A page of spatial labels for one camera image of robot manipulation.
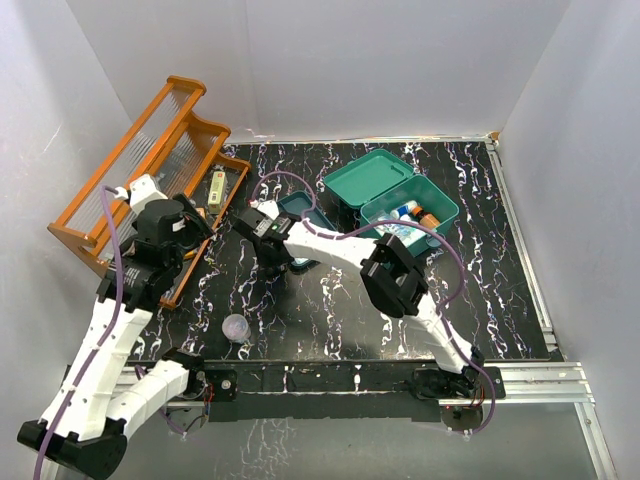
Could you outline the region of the white blue tube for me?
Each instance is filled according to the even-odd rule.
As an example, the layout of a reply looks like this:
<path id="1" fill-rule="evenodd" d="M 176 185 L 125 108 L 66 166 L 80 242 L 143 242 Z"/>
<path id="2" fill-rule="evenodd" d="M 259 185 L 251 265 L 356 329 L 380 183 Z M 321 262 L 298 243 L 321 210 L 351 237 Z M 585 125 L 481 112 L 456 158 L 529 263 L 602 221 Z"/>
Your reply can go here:
<path id="1" fill-rule="evenodd" d="M 393 219 L 400 219 L 404 215 L 408 215 L 414 208 L 418 206 L 415 200 L 408 201 L 390 212 L 390 216 Z"/>

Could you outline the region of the green medicine box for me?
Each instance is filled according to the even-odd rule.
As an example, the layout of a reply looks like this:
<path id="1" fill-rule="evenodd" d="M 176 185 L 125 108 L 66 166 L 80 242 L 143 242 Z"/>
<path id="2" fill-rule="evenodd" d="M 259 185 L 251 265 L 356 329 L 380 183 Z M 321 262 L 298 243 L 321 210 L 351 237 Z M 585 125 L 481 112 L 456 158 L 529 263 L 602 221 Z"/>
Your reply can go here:
<path id="1" fill-rule="evenodd" d="M 415 200 L 440 221 L 433 230 L 445 236 L 459 214 L 456 203 L 434 182 L 385 149 L 373 150 L 330 173 L 324 185 L 359 214 L 361 226 Z"/>

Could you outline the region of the clear bag blue bandages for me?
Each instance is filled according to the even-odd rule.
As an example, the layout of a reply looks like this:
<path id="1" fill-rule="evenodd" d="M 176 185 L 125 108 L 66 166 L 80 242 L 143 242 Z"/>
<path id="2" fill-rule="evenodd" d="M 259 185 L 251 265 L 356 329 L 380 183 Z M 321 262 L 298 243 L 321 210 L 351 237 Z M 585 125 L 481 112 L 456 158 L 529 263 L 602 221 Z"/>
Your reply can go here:
<path id="1" fill-rule="evenodd" d="M 426 240 L 426 233 L 417 228 L 418 223 L 411 220 L 408 215 L 400 218 L 401 221 L 408 222 L 408 225 L 389 223 L 389 220 L 392 220 L 392 217 L 386 215 L 381 215 L 376 219 L 376 222 L 381 222 L 381 225 L 375 227 L 375 230 L 380 235 L 385 233 L 393 234 L 398 237 L 407 248 L 418 245 L 420 242 Z"/>

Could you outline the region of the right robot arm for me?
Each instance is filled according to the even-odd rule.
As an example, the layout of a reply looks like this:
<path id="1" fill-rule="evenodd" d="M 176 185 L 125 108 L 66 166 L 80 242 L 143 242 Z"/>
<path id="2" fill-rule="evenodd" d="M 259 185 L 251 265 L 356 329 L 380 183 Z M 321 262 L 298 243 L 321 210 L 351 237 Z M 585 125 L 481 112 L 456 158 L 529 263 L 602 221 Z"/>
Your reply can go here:
<path id="1" fill-rule="evenodd" d="M 271 217 L 251 206 L 236 217 L 233 228 L 251 242 L 261 266 L 275 270 L 306 258 L 348 270 L 360 276 L 380 313 L 417 325 L 436 362 L 418 389 L 422 395 L 469 398 L 480 387 L 483 356 L 442 316 L 423 270 L 397 236 L 348 237 L 307 219 L 286 213 Z"/>

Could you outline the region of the brown medicine bottle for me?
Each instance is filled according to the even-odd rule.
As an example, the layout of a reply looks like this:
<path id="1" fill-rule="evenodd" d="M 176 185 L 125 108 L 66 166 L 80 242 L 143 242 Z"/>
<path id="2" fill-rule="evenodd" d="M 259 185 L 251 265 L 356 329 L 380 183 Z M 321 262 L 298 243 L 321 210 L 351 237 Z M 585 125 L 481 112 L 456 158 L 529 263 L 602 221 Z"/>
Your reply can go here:
<path id="1" fill-rule="evenodd" d="M 415 220 L 422 226 L 428 229 L 436 229 L 440 225 L 440 221 L 430 212 L 424 210 L 420 206 L 416 206 L 412 211 L 411 215 L 415 218 Z"/>

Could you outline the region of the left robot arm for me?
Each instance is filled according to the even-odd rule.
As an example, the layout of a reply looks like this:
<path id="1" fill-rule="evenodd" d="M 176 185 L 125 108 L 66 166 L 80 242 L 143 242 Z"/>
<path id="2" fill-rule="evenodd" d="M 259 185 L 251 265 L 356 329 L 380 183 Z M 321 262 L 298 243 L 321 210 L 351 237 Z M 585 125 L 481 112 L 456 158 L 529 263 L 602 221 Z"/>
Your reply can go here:
<path id="1" fill-rule="evenodd" d="M 212 234 L 183 194 L 156 195 L 137 205 L 135 233 L 115 244 L 66 377 L 43 414 L 17 433 L 18 442 L 37 454 L 36 477 L 50 460 L 90 479 L 109 478 L 147 420 L 171 399 L 194 399 L 205 390 L 203 359 L 172 348 L 133 386 L 114 392 L 140 333 L 181 273 L 185 254 Z"/>

